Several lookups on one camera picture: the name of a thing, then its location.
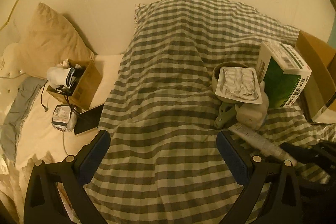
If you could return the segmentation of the white tube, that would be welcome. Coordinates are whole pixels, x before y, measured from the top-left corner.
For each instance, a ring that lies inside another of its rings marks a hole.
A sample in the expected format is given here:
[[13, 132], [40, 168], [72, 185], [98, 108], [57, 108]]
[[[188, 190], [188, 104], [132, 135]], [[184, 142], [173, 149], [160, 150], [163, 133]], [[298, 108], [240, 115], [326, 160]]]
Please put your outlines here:
[[292, 166], [296, 166], [297, 161], [294, 157], [247, 126], [238, 122], [228, 129], [252, 147], [260, 150], [264, 156], [273, 156], [280, 161], [289, 161]]

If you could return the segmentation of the silver foil blister pack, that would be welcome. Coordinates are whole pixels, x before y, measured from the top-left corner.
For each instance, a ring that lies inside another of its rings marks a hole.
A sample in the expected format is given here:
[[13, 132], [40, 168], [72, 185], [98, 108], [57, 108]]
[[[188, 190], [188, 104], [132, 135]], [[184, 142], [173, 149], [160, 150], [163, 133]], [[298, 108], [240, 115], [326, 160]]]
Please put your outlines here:
[[253, 68], [221, 67], [215, 95], [233, 103], [260, 105], [263, 102], [256, 71]]

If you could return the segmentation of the brown tape roll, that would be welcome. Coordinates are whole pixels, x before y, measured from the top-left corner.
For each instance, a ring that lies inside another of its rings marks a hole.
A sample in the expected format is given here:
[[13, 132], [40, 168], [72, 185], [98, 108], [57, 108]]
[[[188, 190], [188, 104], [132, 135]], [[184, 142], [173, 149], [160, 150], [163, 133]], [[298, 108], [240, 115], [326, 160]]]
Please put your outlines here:
[[213, 71], [213, 92], [223, 102], [254, 100], [253, 70], [237, 64], [220, 64]]

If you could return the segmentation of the green plastic clip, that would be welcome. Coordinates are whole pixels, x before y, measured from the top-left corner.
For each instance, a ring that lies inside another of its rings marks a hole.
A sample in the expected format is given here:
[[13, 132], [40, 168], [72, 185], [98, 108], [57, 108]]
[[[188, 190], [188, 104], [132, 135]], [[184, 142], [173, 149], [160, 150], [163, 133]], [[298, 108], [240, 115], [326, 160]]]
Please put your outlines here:
[[218, 117], [215, 119], [215, 127], [219, 130], [229, 128], [236, 122], [236, 110], [234, 104], [222, 102], [219, 108]]

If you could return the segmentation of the beige pillow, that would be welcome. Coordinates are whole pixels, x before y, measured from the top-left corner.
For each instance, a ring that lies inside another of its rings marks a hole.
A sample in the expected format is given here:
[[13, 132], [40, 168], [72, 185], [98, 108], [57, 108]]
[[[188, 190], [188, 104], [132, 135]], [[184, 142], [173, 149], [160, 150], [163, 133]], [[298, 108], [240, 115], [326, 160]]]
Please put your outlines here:
[[62, 14], [39, 3], [17, 47], [18, 62], [33, 77], [47, 78], [50, 67], [66, 59], [91, 61], [93, 52]]

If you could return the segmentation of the white plush toy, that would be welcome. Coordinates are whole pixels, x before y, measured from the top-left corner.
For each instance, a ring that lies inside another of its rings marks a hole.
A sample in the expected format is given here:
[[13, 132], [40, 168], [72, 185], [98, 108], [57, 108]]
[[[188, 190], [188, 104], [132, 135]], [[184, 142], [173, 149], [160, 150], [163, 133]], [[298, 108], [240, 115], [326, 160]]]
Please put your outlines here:
[[237, 121], [254, 131], [257, 131], [262, 127], [268, 112], [269, 98], [264, 89], [265, 83], [262, 81], [260, 83], [262, 104], [254, 105], [244, 103], [241, 106], [238, 104], [235, 105]]

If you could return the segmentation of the cream duvet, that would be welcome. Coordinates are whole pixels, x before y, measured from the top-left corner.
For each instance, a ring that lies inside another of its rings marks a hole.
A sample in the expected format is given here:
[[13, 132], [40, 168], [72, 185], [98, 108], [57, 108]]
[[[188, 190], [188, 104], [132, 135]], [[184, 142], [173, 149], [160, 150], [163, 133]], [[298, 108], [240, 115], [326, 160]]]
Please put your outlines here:
[[[1, 121], [9, 114], [18, 98], [19, 85], [27, 78], [23, 67], [18, 65], [17, 43], [8, 45], [1, 56]], [[97, 134], [96, 128], [75, 135], [61, 132], [52, 124], [52, 114], [59, 101], [40, 90], [22, 125], [17, 143], [15, 161], [1, 155], [1, 201], [15, 223], [23, 222], [24, 201], [33, 164], [62, 161], [69, 154], [77, 154]]]

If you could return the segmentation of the white packet with label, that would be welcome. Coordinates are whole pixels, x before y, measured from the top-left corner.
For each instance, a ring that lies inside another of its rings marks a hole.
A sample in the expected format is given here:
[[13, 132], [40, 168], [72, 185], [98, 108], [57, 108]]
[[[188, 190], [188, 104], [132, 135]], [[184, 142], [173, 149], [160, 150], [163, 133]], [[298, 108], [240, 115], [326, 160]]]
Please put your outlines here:
[[77, 124], [77, 115], [70, 106], [57, 105], [52, 115], [51, 124], [59, 131], [72, 131]]

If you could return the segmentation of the green white medicine box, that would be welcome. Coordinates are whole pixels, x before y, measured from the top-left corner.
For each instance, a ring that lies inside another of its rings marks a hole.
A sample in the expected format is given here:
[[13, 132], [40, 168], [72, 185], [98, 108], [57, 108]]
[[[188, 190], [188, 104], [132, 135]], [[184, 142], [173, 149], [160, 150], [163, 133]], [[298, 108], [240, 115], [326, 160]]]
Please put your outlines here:
[[262, 42], [256, 72], [265, 83], [270, 109], [292, 106], [311, 75], [309, 65], [292, 46], [275, 41]]

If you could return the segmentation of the large cardboard box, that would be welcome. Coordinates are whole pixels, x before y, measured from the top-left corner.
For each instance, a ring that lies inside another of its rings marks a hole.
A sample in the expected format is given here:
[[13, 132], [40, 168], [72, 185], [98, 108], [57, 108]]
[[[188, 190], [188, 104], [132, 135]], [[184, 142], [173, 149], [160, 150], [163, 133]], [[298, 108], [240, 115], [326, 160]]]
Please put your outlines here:
[[335, 49], [304, 31], [299, 32], [295, 49], [311, 69], [302, 95], [306, 119], [335, 124]]

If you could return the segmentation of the grey white checkered bedsheet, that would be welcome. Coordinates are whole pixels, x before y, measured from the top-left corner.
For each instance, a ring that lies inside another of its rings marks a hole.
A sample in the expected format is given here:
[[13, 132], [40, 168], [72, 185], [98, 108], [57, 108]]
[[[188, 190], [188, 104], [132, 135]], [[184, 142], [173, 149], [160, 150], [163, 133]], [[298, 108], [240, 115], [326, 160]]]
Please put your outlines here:
[[257, 63], [299, 30], [227, 0], [160, 0], [135, 12], [99, 128], [110, 148], [85, 190], [108, 223], [219, 223], [242, 191], [221, 157], [214, 67]]

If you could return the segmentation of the small cardboard box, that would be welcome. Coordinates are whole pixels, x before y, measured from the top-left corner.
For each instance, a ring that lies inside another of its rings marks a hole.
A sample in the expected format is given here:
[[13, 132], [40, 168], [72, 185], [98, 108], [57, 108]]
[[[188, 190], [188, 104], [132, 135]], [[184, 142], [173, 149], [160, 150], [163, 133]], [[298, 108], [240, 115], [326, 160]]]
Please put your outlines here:
[[61, 103], [88, 110], [102, 75], [94, 61], [65, 60], [47, 71], [47, 92]]

